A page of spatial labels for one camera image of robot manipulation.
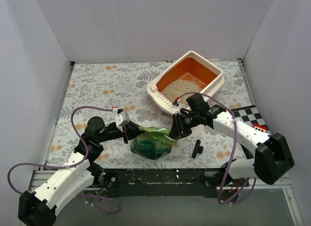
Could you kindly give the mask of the green litter bag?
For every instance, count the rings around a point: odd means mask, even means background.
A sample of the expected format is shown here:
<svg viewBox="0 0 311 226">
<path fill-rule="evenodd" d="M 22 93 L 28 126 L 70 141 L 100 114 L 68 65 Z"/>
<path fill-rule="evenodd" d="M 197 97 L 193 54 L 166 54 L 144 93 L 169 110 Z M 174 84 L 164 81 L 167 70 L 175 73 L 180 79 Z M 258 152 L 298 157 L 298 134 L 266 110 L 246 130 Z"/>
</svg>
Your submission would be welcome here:
<svg viewBox="0 0 311 226">
<path fill-rule="evenodd" d="M 131 141 L 131 152 L 142 157 L 156 160 L 172 151 L 176 140 L 169 137 L 169 130 L 157 127 L 138 127 L 142 134 Z"/>
</svg>

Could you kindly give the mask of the black bag clip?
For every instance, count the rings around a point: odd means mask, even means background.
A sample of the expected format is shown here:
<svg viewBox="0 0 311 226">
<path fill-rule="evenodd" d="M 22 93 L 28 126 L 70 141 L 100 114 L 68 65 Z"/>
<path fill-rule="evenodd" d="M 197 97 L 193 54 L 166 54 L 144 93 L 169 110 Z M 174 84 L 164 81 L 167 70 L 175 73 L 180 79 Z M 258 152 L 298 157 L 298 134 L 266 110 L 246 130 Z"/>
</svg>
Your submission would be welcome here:
<svg viewBox="0 0 311 226">
<path fill-rule="evenodd" d="M 204 148 L 201 146 L 201 141 L 197 139 L 191 157 L 196 158 L 197 154 L 202 154 L 203 150 Z"/>
</svg>

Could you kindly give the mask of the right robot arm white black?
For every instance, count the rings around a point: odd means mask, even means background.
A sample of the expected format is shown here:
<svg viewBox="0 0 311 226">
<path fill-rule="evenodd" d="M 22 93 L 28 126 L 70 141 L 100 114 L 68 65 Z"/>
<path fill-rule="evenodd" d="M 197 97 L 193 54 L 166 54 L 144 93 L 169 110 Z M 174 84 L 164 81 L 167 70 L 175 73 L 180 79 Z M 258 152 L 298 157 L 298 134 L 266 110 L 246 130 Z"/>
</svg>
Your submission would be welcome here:
<svg viewBox="0 0 311 226">
<path fill-rule="evenodd" d="M 235 145 L 246 148 L 253 158 L 232 159 L 225 164 L 220 173 L 224 185 L 231 186 L 240 178 L 258 178 L 272 185 L 294 167 L 293 156 L 282 134 L 261 132 L 237 120 L 234 113 L 220 103 L 210 106 L 204 97 L 202 93 L 189 93 L 190 109 L 181 108 L 173 115 L 169 137 L 174 140 L 185 138 L 192 133 L 192 128 L 204 125 L 226 134 L 233 138 Z"/>
</svg>

